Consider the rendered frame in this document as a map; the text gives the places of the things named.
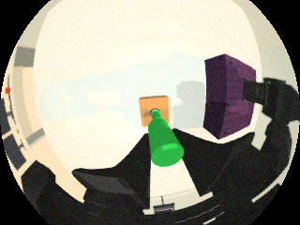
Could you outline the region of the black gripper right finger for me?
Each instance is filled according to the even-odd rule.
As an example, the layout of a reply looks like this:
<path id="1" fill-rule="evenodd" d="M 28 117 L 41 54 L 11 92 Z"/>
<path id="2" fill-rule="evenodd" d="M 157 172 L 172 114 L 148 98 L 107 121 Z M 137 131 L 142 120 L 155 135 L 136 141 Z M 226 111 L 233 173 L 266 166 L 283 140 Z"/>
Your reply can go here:
<path id="1" fill-rule="evenodd" d="M 183 146 L 184 156 L 181 158 L 187 165 L 185 168 L 190 173 L 191 180 L 194 181 L 192 184 L 195 185 L 200 198 L 211 192 L 210 187 L 224 173 L 229 161 L 247 149 L 255 136 L 255 132 L 250 131 L 241 138 L 218 143 L 200 139 L 176 127 L 172 128 L 172 132 Z"/>

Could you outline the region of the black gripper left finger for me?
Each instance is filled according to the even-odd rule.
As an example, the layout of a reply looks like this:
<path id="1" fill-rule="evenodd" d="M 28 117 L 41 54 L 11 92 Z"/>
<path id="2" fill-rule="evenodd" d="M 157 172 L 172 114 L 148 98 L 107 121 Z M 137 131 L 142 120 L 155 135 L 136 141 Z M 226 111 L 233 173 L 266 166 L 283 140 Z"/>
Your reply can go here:
<path id="1" fill-rule="evenodd" d="M 128 194 L 142 210 L 150 209 L 151 154 L 149 134 L 143 134 L 138 143 L 119 164 L 112 168 L 72 170 L 71 175 L 84 188 Z"/>

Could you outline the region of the brown wooden block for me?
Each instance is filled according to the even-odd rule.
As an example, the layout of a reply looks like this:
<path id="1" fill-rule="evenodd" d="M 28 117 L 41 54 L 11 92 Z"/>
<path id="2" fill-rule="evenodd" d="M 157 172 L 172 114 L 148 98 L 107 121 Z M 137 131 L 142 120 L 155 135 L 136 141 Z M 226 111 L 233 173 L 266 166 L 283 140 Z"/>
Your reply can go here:
<path id="1" fill-rule="evenodd" d="M 153 97 L 139 97 L 140 116 L 142 117 L 142 127 L 149 127 L 151 110 L 158 109 L 162 119 L 170 124 L 170 110 L 168 95 L 154 95 Z"/>

